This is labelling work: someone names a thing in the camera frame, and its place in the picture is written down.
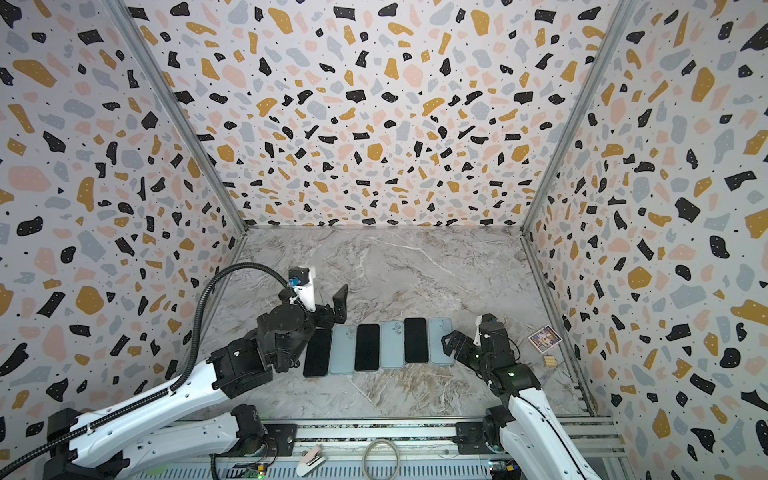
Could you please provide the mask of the light blue case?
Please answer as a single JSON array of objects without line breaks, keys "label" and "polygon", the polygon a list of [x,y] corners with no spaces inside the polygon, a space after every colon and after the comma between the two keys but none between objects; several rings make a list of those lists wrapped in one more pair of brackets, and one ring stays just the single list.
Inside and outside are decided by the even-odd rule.
[{"label": "light blue case", "polygon": [[350,375],[355,364],[357,327],[338,325],[333,329],[328,372],[332,375]]}]

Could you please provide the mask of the black phone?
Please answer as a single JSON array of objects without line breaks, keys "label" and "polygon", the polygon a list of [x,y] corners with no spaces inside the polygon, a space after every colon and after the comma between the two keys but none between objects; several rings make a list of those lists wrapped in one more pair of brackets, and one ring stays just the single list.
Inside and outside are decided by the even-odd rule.
[{"label": "black phone", "polygon": [[404,320],[405,362],[427,363],[429,361],[427,321],[425,318]]},{"label": "black phone", "polygon": [[361,324],[356,332],[354,369],[357,372],[377,371],[380,366],[380,326]]}]

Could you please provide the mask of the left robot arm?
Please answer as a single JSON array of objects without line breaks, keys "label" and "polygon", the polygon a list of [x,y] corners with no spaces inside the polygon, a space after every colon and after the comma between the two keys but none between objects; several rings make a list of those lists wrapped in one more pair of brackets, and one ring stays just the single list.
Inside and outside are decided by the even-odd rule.
[{"label": "left robot arm", "polygon": [[125,479],[149,468],[206,454],[259,449],[267,429],[253,405],[178,425],[177,420],[233,400],[298,365],[309,340],[347,319],[348,286],[330,305],[303,309],[311,284],[287,291],[281,303],[257,319],[255,329],[214,351],[187,379],[168,381],[134,399],[91,413],[65,409],[48,429],[46,479]]}]

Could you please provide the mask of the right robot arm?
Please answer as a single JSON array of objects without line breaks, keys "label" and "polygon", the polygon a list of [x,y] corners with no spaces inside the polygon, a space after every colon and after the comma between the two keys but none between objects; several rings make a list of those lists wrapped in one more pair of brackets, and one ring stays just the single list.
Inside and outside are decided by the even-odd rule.
[{"label": "right robot arm", "polygon": [[472,370],[501,404],[486,410],[483,437],[529,479],[597,479],[553,412],[539,379],[521,362],[505,325],[484,314],[470,337],[454,330],[441,338],[443,353]]}]

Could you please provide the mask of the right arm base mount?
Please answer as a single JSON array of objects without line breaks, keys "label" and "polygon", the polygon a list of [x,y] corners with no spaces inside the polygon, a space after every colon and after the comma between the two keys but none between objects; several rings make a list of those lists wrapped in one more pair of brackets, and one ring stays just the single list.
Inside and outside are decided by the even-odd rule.
[{"label": "right arm base mount", "polygon": [[458,453],[460,455],[511,455],[511,452],[502,448],[500,439],[493,444],[489,442],[495,426],[486,424],[484,421],[457,422],[453,442],[457,445]]}]

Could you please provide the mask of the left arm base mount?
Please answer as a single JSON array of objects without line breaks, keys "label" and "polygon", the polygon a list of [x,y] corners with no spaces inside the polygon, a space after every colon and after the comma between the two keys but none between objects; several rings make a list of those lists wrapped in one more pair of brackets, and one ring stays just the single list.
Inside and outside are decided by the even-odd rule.
[{"label": "left arm base mount", "polygon": [[234,443],[215,452],[217,456],[262,459],[290,457],[297,439],[295,423],[267,423],[261,427],[244,427],[234,433]]}]

